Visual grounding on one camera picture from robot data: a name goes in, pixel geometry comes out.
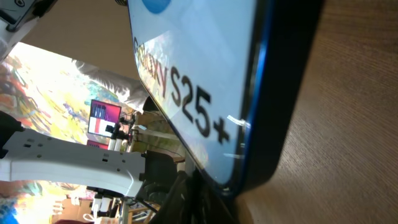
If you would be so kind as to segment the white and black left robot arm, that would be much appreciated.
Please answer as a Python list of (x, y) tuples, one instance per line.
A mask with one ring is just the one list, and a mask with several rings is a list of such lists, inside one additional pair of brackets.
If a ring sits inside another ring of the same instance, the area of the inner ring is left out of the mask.
[(63, 141), (1, 113), (1, 180), (46, 180), (136, 197), (145, 184), (170, 189), (178, 176), (167, 154), (119, 152)]

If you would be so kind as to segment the blue screen Galaxy smartphone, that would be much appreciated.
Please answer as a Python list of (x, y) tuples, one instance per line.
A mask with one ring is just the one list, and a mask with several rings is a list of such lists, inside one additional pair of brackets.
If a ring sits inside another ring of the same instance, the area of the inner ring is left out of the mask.
[(139, 79), (218, 195), (275, 172), (322, 7), (128, 0)]

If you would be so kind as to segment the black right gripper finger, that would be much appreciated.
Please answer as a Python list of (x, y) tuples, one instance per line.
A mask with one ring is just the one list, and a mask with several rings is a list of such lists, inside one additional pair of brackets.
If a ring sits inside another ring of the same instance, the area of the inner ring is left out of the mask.
[(177, 172), (165, 202), (157, 212), (157, 224), (236, 224), (224, 200), (201, 177)]

